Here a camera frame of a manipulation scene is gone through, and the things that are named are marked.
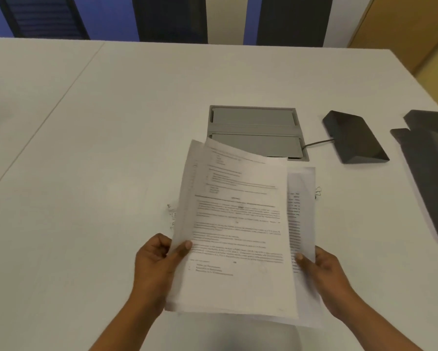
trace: left hand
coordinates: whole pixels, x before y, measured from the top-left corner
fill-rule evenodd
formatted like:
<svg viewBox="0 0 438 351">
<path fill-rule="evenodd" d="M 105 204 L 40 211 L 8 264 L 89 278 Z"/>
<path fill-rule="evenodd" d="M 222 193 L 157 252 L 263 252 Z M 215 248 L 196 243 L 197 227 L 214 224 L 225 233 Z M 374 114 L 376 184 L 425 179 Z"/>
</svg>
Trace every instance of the left hand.
<svg viewBox="0 0 438 351">
<path fill-rule="evenodd" d="M 172 288 L 174 273 L 193 243 L 181 243 L 167 256 L 172 240 L 163 234 L 150 238 L 136 254 L 133 290 L 129 300 L 148 308 L 158 317 Z"/>
</svg>

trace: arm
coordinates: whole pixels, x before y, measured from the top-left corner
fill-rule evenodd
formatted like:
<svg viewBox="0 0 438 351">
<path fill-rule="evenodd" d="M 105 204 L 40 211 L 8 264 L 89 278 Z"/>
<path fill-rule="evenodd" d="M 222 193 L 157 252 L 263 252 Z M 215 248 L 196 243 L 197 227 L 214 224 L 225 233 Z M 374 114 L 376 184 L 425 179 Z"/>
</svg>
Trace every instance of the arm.
<svg viewBox="0 0 438 351">
<path fill-rule="evenodd" d="M 120 312 L 89 351 L 138 351 L 162 313 L 174 273 L 192 247 L 184 242 L 167 256 L 171 240 L 162 234 L 149 239 L 136 254 L 133 290 Z"/>
<path fill-rule="evenodd" d="M 336 256 L 316 247 L 315 263 L 301 253 L 296 261 L 328 310 L 348 326 L 365 351 L 422 351 L 356 294 Z"/>
</svg>

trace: black device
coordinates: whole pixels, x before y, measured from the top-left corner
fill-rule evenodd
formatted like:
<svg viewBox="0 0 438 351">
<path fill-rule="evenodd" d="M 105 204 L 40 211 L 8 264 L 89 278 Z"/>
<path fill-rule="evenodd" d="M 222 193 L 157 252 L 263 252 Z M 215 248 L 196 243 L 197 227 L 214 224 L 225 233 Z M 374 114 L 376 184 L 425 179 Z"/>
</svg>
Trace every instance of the black device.
<svg viewBox="0 0 438 351">
<path fill-rule="evenodd" d="M 344 164 L 390 160 L 362 117 L 330 111 L 323 124 Z"/>
<path fill-rule="evenodd" d="M 392 129 L 438 234 L 438 112 L 412 110 Z"/>
</svg>

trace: hand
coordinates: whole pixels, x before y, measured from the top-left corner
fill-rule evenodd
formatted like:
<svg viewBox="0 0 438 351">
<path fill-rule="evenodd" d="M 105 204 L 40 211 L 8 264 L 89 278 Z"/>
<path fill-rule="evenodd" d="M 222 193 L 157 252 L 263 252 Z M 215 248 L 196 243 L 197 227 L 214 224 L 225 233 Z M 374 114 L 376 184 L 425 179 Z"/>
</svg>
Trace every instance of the hand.
<svg viewBox="0 0 438 351">
<path fill-rule="evenodd" d="M 345 322 L 351 307 L 362 300 L 352 289 L 337 257 L 318 246 L 315 252 L 316 263 L 301 253 L 296 255 L 295 261 L 312 279 L 330 313 Z"/>
<path fill-rule="evenodd" d="M 128 301 L 147 308 L 154 318 L 162 313 L 175 269 L 193 245 L 190 241 L 183 242 L 167 256 L 171 243 L 167 236 L 157 234 L 136 254 L 133 290 Z"/>
</svg>

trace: right hand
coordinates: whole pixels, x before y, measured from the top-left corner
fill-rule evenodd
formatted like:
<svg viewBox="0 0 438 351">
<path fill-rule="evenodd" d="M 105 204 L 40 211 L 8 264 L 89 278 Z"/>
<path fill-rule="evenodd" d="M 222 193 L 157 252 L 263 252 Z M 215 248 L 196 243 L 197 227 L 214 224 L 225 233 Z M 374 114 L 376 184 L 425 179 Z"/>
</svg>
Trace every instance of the right hand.
<svg viewBox="0 0 438 351">
<path fill-rule="evenodd" d="M 301 253 L 296 255 L 295 261 L 312 279 L 330 313 L 344 322 L 351 308 L 362 300 L 352 289 L 337 257 L 318 246 L 315 252 L 316 263 Z"/>
</svg>

